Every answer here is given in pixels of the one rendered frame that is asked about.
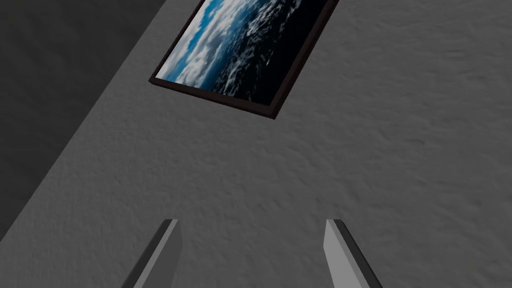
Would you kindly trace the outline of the dark-framed sea and sky picture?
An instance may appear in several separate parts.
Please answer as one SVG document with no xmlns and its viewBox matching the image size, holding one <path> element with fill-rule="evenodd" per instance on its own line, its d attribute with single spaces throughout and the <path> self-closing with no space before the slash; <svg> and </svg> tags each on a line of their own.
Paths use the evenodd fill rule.
<svg viewBox="0 0 512 288">
<path fill-rule="evenodd" d="M 200 0 L 149 82 L 275 119 L 339 0 Z"/>
</svg>

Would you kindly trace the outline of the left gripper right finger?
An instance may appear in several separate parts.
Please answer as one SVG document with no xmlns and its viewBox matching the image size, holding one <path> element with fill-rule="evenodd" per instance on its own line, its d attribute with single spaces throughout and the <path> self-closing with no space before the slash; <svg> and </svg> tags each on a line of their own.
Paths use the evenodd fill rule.
<svg viewBox="0 0 512 288">
<path fill-rule="evenodd" d="M 334 288 L 383 288 L 342 220 L 326 220 L 323 250 Z"/>
</svg>

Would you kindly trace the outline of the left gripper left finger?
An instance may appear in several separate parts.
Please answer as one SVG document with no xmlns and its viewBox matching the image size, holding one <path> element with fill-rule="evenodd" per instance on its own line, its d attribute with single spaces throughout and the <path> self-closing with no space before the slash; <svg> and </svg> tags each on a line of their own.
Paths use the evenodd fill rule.
<svg viewBox="0 0 512 288">
<path fill-rule="evenodd" d="M 164 220 L 121 288 L 171 288 L 182 248 L 179 221 Z"/>
</svg>

